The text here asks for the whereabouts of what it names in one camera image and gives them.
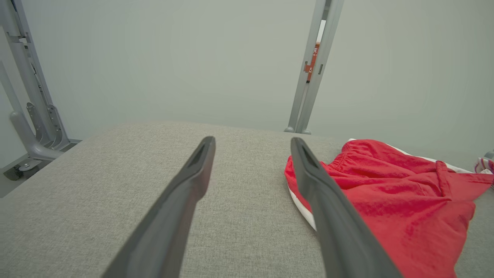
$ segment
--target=white fabric edge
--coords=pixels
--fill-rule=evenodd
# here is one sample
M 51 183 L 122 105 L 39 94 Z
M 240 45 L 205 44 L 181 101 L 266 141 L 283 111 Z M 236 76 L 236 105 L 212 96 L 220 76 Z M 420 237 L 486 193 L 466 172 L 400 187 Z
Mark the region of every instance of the white fabric edge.
M 353 141 L 353 140 L 357 140 L 357 139 L 350 138 L 347 142 L 350 142 L 350 141 Z M 395 150 L 397 150 L 397 151 L 401 152 L 402 154 L 405 154 L 405 155 L 410 155 L 410 156 L 415 156 L 415 155 L 411 155 L 411 154 L 407 153 L 406 151 L 403 151 L 403 150 L 400 150 L 400 149 L 398 149 L 398 148 L 396 148 L 396 147 L 393 147 L 393 146 L 391 146 L 390 144 L 386 144 L 386 145 L 388 145 L 388 146 L 392 147 L 393 149 L 395 149 Z M 436 161 L 437 161 L 437 159 L 428 158 L 428 157 L 423 157 L 423 156 L 415 156 L 415 157 L 420 157 L 420 158 L 423 158 L 423 159 L 425 159 L 425 160 L 429 160 L 429 161 L 432 161 L 432 162 L 436 162 Z M 453 165 L 448 164 L 448 163 L 446 163 L 446 162 L 445 162 L 445 164 L 446 164 L 446 167 L 447 167 L 448 169 L 451 169 L 451 170 L 453 170 L 453 171 L 455 171 L 455 172 L 457 172 L 457 173 L 462 173 L 462 174 L 473 174 L 473 172 L 470 172 L 470 171 L 465 170 L 465 169 L 463 169 L 463 168 L 453 166 Z
M 316 222 L 314 221 L 314 216 L 312 215 L 312 213 L 306 207 L 304 207 L 304 205 L 302 205 L 302 202 L 300 202 L 297 196 L 295 196 L 295 194 L 291 192 L 290 187 L 288 187 L 288 191 L 290 191 L 290 196 L 293 199 L 295 206 L 297 206 L 297 209 L 300 211 L 302 216 L 305 218 L 305 220 L 307 220 L 307 222 L 309 222 L 310 226 L 317 231 Z

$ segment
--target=red garment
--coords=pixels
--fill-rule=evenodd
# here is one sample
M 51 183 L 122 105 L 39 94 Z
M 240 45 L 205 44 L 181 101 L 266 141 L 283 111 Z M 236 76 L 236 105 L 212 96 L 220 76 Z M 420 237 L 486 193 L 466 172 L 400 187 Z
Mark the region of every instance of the red garment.
M 374 140 L 347 142 L 332 163 L 321 164 L 404 277 L 456 277 L 473 200 L 491 186 L 493 175 L 457 174 L 442 161 L 405 155 Z M 291 157 L 285 176 L 311 210 L 298 191 Z

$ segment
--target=gray fabric surface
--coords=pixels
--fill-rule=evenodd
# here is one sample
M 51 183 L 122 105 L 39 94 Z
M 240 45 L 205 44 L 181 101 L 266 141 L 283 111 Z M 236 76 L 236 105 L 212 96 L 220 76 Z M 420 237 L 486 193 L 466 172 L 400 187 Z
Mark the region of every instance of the gray fabric surface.
M 87 139 L 1 199 L 0 276 L 101 274 L 208 135 L 216 156 L 182 275 L 321 277 L 316 235 L 283 175 L 294 134 L 177 122 L 122 125 Z M 325 162 L 343 145 L 298 136 Z M 489 189 L 476 201 L 459 277 L 494 277 L 493 200 Z

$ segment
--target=white partition wall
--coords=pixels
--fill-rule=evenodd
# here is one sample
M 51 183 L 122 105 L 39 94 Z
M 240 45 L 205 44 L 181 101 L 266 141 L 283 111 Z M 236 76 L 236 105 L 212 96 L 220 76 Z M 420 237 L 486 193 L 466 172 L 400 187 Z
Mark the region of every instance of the white partition wall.
M 493 13 L 494 1 L 345 0 L 308 129 L 471 165 L 494 144 Z
M 51 97 L 72 139 L 149 120 L 282 131 L 314 4 L 22 1 Z

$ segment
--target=red cloth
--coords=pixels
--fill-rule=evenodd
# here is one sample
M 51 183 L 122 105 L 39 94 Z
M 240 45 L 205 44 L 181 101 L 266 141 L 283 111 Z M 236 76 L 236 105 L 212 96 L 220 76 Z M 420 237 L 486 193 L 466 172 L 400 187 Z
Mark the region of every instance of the red cloth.
M 457 174 L 442 161 L 405 155 L 374 140 L 347 142 L 326 165 L 404 277 L 456 277 L 473 200 L 493 183 L 487 174 Z M 292 159 L 288 186 L 303 206 Z

